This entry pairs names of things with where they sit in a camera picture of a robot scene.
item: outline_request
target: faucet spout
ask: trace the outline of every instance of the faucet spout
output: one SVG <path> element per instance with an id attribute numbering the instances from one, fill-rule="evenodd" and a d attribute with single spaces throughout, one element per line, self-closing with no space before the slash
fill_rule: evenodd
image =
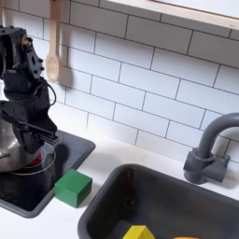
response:
<path id="1" fill-rule="evenodd" d="M 211 122 L 204 131 L 197 155 L 203 159 L 209 158 L 218 135 L 232 127 L 239 127 L 239 113 L 221 116 Z"/>
<path id="2" fill-rule="evenodd" d="M 189 153 L 184 165 L 184 176 L 189 182 L 203 184 L 207 179 L 223 181 L 230 158 L 214 157 L 211 150 L 218 135 L 232 127 L 239 127 L 239 113 L 219 117 L 207 126 L 199 146 Z"/>

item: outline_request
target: white countertop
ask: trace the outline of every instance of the white countertop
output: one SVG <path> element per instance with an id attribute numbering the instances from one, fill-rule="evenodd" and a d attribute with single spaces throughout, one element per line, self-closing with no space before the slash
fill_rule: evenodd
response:
<path id="1" fill-rule="evenodd" d="M 88 138 L 96 144 L 95 151 L 81 164 L 78 171 L 93 178 L 91 195 L 75 209 L 53 198 L 36 218 L 22 218 L 0 208 L 0 237 L 3 239 L 78 239 L 77 223 L 87 205 L 116 167 L 138 163 L 170 176 L 185 180 L 183 162 L 137 148 L 118 140 L 91 133 L 85 129 L 62 128 L 71 134 Z M 223 184 L 206 183 L 204 188 L 239 200 L 239 180 L 226 178 Z"/>

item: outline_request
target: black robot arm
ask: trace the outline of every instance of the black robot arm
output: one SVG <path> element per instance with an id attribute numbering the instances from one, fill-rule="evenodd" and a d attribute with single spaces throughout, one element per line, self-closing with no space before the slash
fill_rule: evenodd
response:
<path id="1" fill-rule="evenodd" d="M 57 127 L 48 114 L 49 87 L 53 88 L 41 77 L 42 63 L 24 29 L 0 29 L 0 78 L 8 99 L 0 101 L 0 118 L 12 124 L 20 145 L 30 154 L 45 142 L 53 146 L 58 142 Z"/>

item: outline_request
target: yellow block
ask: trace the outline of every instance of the yellow block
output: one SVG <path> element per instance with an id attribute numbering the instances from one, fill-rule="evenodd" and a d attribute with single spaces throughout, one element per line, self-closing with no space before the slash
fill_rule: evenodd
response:
<path id="1" fill-rule="evenodd" d="M 132 226 L 123 239 L 155 239 L 147 226 Z"/>

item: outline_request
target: sink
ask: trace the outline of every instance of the sink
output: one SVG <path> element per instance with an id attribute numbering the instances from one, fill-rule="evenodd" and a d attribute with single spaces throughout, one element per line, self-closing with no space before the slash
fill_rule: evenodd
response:
<path id="1" fill-rule="evenodd" d="M 158 239 L 238 239 L 239 202 L 136 164 L 115 169 L 78 223 L 80 239 L 122 239 L 146 225 Z"/>

